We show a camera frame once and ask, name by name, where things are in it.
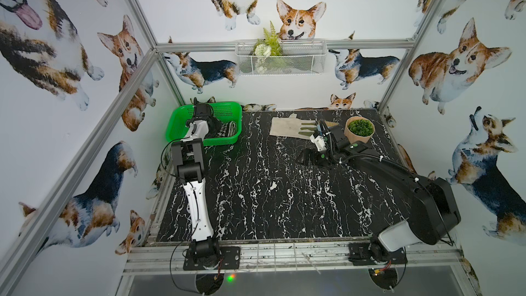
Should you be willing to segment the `black white patterned knit scarf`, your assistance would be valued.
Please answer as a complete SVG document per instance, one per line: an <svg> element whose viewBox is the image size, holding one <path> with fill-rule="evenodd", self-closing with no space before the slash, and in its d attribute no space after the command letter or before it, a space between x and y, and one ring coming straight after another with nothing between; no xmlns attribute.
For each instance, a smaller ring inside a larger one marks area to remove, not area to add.
<svg viewBox="0 0 526 296"><path fill-rule="evenodd" d="M235 121L223 123L216 133L216 138L230 138L238 132L238 125Z"/></svg>

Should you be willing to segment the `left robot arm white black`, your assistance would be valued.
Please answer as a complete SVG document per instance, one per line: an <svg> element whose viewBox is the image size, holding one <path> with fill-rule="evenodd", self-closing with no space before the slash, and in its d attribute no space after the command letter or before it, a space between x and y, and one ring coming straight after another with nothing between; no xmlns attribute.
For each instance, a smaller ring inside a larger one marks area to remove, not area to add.
<svg viewBox="0 0 526 296"><path fill-rule="evenodd" d="M205 198L204 138L210 131L209 120L192 118L187 125L185 137L170 146L175 177L185 191L192 223L187 256L196 264L213 265L219 262L221 251Z"/></svg>

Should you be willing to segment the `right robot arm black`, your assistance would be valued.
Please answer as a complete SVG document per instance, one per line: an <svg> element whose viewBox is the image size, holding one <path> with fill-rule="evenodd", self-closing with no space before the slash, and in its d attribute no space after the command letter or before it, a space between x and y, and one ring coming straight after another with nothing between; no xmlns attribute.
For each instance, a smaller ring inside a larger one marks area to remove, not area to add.
<svg viewBox="0 0 526 296"><path fill-rule="evenodd" d="M297 162L305 166L335 168L348 166L365 172L401 194L410 205L407 219L375 237L387 252L418 243L435 245L461 222L461 215L449 182L413 173L408 168L378 154L362 141L349 141L341 126L328 127L320 121L310 136L315 146L304 149Z"/></svg>

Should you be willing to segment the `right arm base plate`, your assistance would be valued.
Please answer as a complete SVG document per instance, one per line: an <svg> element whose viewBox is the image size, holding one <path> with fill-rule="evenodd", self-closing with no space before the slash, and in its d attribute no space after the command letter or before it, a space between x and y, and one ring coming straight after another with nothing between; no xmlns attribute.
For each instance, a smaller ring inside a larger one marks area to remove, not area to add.
<svg viewBox="0 0 526 296"><path fill-rule="evenodd" d="M399 249L389 252L380 243L350 243L348 261L353 266L386 266L387 264L407 264L405 251Z"/></svg>

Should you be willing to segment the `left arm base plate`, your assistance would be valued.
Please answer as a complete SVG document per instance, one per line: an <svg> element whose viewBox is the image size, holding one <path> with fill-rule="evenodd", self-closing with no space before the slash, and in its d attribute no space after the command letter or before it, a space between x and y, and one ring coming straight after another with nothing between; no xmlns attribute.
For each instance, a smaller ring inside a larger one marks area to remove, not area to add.
<svg viewBox="0 0 526 296"><path fill-rule="evenodd" d="M183 269L185 271L238 269L240 261L241 248L239 247L220 247L209 254L190 247L186 252Z"/></svg>

